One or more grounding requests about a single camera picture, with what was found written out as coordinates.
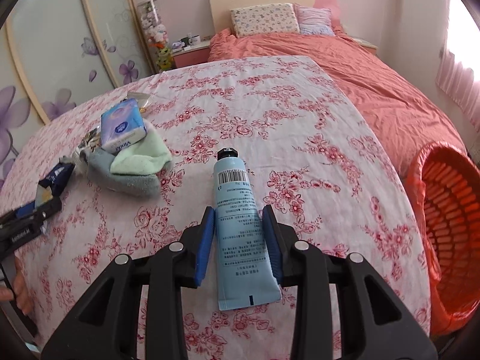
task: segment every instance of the tissue pack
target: tissue pack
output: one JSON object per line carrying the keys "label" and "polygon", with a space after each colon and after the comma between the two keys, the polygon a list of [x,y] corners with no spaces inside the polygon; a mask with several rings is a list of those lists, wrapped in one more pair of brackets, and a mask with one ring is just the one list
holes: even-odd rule
{"label": "tissue pack", "polygon": [[122,101],[102,114],[100,140],[102,149],[110,154],[133,145],[146,134],[135,99]]}

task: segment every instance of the light blue tube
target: light blue tube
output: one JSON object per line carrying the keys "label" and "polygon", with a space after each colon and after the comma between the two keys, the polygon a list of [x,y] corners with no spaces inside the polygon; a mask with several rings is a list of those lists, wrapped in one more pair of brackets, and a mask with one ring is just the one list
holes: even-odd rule
{"label": "light blue tube", "polygon": [[281,299],[243,161],[222,149],[214,166],[217,212],[217,283],[220,310]]}

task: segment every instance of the light green towel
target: light green towel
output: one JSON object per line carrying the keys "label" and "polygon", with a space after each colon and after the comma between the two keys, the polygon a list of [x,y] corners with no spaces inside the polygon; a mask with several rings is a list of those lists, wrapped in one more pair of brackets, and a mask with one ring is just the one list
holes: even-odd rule
{"label": "light green towel", "polygon": [[152,124],[146,120],[147,135],[137,143],[120,150],[110,166],[116,175],[147,176],[158,173],[172,160],[168,147]]}

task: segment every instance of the towel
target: towel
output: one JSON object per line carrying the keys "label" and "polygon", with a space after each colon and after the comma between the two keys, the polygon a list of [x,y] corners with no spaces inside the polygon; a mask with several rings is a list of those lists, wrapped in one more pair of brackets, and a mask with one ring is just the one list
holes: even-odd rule
{"label": "towel", "polygon": [[112,154],[97,148],[87,155],[87,177],[100,187],[140,197],[159,195],[160,181],[156,175],[113,175],[110,173],[115,158]]}
{"label": "towel", "polygon": [[142,140],[122,149],[112,162],[110,172],[116,175],[153,175],[172,160],[168,147],[155,127],[144,120],[147,135]]}

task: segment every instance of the barcode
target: barcode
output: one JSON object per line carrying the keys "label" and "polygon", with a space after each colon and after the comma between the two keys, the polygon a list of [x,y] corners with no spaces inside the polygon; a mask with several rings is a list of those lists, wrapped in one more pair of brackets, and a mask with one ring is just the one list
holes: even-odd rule
{"label": "barcode", "polygon": [[224,170],[218,174],[218,184],[229,183],[230,181],[247,181],[247,176],[244,170],[233,169]]}

